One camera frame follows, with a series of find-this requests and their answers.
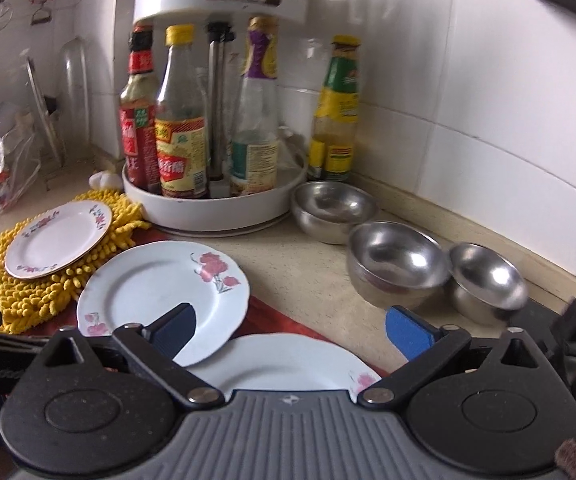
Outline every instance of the black gripper pad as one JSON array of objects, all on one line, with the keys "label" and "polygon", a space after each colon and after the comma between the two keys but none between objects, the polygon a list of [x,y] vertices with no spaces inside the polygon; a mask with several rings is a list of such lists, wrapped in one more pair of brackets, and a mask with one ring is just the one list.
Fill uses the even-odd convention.
[{"label": "black gripper pad", "polygon": [[[27,472],[13,477],[37,478]],[[346,391],[236,392],[221,409],[187,416],[174,438],[156,456],[106,478],[478,479],[419,449],[398,416],[356,406]],[[566,479],[558,470],[532,477]]]}]

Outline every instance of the rotating spice rack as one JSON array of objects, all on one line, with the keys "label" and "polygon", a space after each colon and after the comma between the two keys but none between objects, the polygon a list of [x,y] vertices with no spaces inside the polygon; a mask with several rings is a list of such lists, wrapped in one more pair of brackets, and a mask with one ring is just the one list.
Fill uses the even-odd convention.
[{"label": "rotating spice rack", "polygon": [[[303,24],[307,0],[135,0],[135,25],[164,28],[177,23],[207,22],[209,36],[208,110],[206,128],[210,139],[211,185],[221,174],[223,131],[223,87],[226,43],[232,41],[231,22],[236,14],[266,14]],[[295,170],[279,168],[277,186],[252,195],[209,200],[159,196],[130,184],[122,173],[126,195],[143,204],[145,218],[184,235],[218,236],[250,232],[273,224],[290,209],[292,189],[306,177],[306,161]]]}]

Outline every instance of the screw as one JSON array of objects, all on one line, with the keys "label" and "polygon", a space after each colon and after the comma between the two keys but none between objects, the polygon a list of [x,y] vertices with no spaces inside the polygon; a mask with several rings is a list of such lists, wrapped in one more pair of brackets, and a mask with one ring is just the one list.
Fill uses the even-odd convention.
[{"label": "screw", "polygon": [[214,388],[194,388],[188,393],[188,400],[194,404],[209,404],[215,402],[220,396]]},{"label": "screw", "polygon": [[370,404],[386,404],[395,398],[395,394],[388,388],[368,388],[362,395]]}]

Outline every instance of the plate rim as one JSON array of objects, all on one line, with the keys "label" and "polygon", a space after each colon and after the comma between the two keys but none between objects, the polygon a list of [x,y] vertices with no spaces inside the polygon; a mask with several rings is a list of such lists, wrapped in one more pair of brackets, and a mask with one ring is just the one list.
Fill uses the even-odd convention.
[{"label": "plate rim", "polygon": [[[356,362],[356,367],[361,368],[358,370],[359,376],[362,375],[363,373],[366,373],[366,371],[369,370],[369,372],[373,375],[373,378],[377,378],[377,381],[381,380],[381,375],[379,373],[377,373],[377,371],[374,370],[374,368],[370,367],[370,365],[366,364],[361,358],[356,356],[350,350],[347,350],[346,348],[344,348],[341,345],[338,345],[337,343],[334,343],[332,341],[318,339],[316,337],[312,337],[312,336],[305,335],[305,334],[299,334],[299,333],[295,333],[295,332],[270,332],[270,333],[258,333],[258,334],[242,335],[242,336],[239,336],[237,338],[229,340],[217,352],[214,352],[208,359],[213,359],[213,360],[215,360],[215,362],[218,363],[218,362],[222,361],[222,359],[219,358],[219,353],[228,351],[229,350],[227,348],[228,345],[235,346],[238,342],[239,342],[239,344],[241,342],[244,342],[244,344],[247,344],[248,341],[251,341],[253,339],[260,340],[260,339],[265,339],[265,338],[267,338],[267,339],[277,339],[277,338],[295,339],[296,341],[294,343],[291,343],[291,346],[293,348],[299,348],[299,342],[304,342],[305,340],[309,340],[308,343],[313,342],[315,345],[320,344],[322,347],[333,349],[335,352],[340,352],[340,354],[343,354],[344,357],[348,357],[348,359],[353,358],[353,360]],[[208,359],[205,359],[204,361],[199,362],[196,365],[192,365],[192,366],[188,367],[188,371],[195,374],[197,367],[211,365],[212,363],[209,364],[206,362]],[[250,364],[251,361],[250,361],[250,359],[240,359],[238,362],[241,364]],[[358,394],[361,393],[361,391],[363,391],[363,390],[358,390],[357,392],[355,392],[354,390],[346,390],[346,391],[348,391],[348,394],[350,395],[351,400],[353,402],[356,402]]]},{"label": "plate rim", "polygon": [[[74,259],[70,260],[68,263],[61,265],[61,266],[57,266],[54,269],[50,269],[50,270],[47,270],[45,272],[43,272],[43,271],[42,272],[36,272],[35,274],[28,274],[28,275],[24,276],[24,275],[21,275],[20,273],[17,273],[15,270],[10,268],[10,265],[8,264],[8,254],[10,253],[10,249],[13,248],[15,245],[18,245],[20,243],[20,241],[18,241],[18,240],[20,240],[20,237],[23,235],[24,232],[26,232],[27,229],[31,228],[34,224],[36,224],[36,222],[44,219],[45,217],[48,217],[50,214],[52,214],[53,212],[55,212],[56,210],[58,210],[60,208],[72,207],[72,206],[81,205],[84,203],[95,204],[95,205],[101,206],[101,208],[105,208],[104,212],[106,213],[106,215],[110,219],[109,222],[107,222],[106,226],[97,233],[98,239],[92,245],[90,245],[90,247],[88,247],[85,251],[83,251],[81,254],[79,254]],[[14,238],[12,239],[10,244],[8,245],[7,249],[5,250],[5,258],[4,258],[5,272],[10,274],[10,276],[12,276],[13,278],[17,278],[18,280],[36,280],[37,278],[45,278],[46,276],[49,276],[50,274],[54,274],[55,272],[59,272],[60,270],[63,270],[66,267],[68,267],[73,262],[77,261],[82,256],[85,256],[101,240],[103,240],[103,237],[110,230],[110,226],[112,225],[113,219],[114,219],[114,213],[112,212],[112,208],[109,205],[107,205],[105,202],[102,202],[101,200],[74,200],[74,201],[66,202],[66,203],[63,203],[63,204],[58,205],[56,207],[53,207],[52,209],[47,210],[45,213],[40,214],[39,216],[33,218],[30,222],[28,222],[28,224],[26,226],[23,227],[23,229],[21,229],[19,232],[17,232],[17,234],[14,236]]]},{"label": "plate rim", "polygon": [[[130,248],[126,251],[123,251],[119,254],[117,254],[116,256],[113,257],[113,259],[111,259],[110,261],[108,261],[106,264],[104,264],[103,266],[100,267],[100,269],[97,270],[97,272],[95,272],[91,277],[90,280],[88,280],[88,282],[86,283],[84,290],[82,290],[81,295],[79,296],[79,301],[77,301],[76,303],[76,323],[77,323],[77,327],[79,329],[79,332],[82,333],[82,335],[87,336],[86,332],[85,332],[85,328],[87,326],[87,322],[85,321],[85,314],[90,314],[92,311],[90,311],[89,309],[87,310],[87,312],[84,312],[84,309],[81,308],[82,303],[84,303],[86,301],[86,297],[89,296],[92,292],[90,291],[90,288],[88,288],[88,286],[90,285],[91,282],[93,282],[93,280],[95,280],[95,278],[97,278],[98,280],[100,280],[101,278],[98,276],[99,272],[103,271],[103,268],[105,267],[106,270],[108,269],[107,266],[113,265],[113,266],[118,266],[120,265],[120,262],[125,259],[127,256],[125,256],[126,254],[131,254],[130,258],[133,258],[135,256],[133,256],[135,254],[135,252],[130,253],[130,251],[135,251],[138,250],[137,252],[140,252],[142,250],[156,250],[155,248],[158,245],[161,244],[165,244],[165,245],[169,245],[169,246],[179,246],[179,244],[182,244],[184,246],[198,246],[201,247],[202,251],[205,252],[211,252],[211,253],[216,253],[219,256],[225,256],[225,258],[228,259],[228,265],[230,266],[230,264],[236,268],[236,270],[239,271],[239,274],[242,276],[243,280],[241,281],[241,283],[239,285],[244,285],[244,289],[245,289],[245,301],[242,301],[242,304],[244,305],[239,314],[237,316],[232,316],[233,319],[233,325],[231,328],[228,328],[227,330],[223,331],[224,334],[224,339],[221,343],[218,343],[216,345],[213,345],[215,348],[213,348],[212,350],[210,350],[205,356],[200,357],[200,359],[198,360],[194,360],[192,362],[192,364],[184,364],[181,365],[183,367],[189,367],[189,366],[194,366],[196,364],[199,364],[200,362],[204,361],[205,359],[209,358],[210,356],[214,355],[216,352],[218,352],[223,345],[225,345],[226,343],[228,343],[228,341],[230,341],[230,338],[232,337],[232,334],[241,326],[241,323],[243,322],[243,320],[245,319],[245,316],[247,314],[248,308],[249,308],[249,303],[250,303],[250,296],[251,296],[251,290],[250,290],[250,283],[249,280],[247,279],[247,276],[245,275],[245,272],[241,269],[241,267],[239,266],[239,264],[237,263],[236,260],[234,260],[231,256],[229,256],[229,254],[226,254],[222,251],[219,251],[215,248],[212,248],[210,246],[207,246],[205,244],[199,243],[199,242],[194,242],[194,241],[189,241],[189,240],[158,240],[155,242],[149,242],[143,245],[138,245],[136,247]],[[181,353],[183,352],[183,348],[179,351],[179,353],[177,354],[177,356],[179,356]]]}]

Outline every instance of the red cloth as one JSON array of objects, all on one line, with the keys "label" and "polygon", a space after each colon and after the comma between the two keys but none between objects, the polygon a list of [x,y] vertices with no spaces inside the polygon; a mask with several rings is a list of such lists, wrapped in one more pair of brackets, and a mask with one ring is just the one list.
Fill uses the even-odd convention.
[{"label": "red cloth", "polygon": [[[134,240],[138,245],[156,242],[159,240],[167,240],[167,236],[156,229],[149,229],[148,231],[137,231],[134,234]],[[76,303],[72,302],[66,309],[58,316],[53,317],[49,321],[40,324],[34,328],[29,329],[26,335],[52,335],[65,325],[77,326],[76,322]],[[290,332],[294,334],[307,335],[314,339],[321,339],[323,341],[330,341],[330,339],[322,336],[319,332],[315,332],[311,328],[296,322],[285,314],[274,310],[272,307],[265,304],[263,301],[250,297],[248,302],[248,311],[245,314],[245,319],[241,326],[232,334],[232,338],[249,334],[268,334],[274,332]],[[379,375],[385,377],[388,375],[384,370],[369,365]]]}]

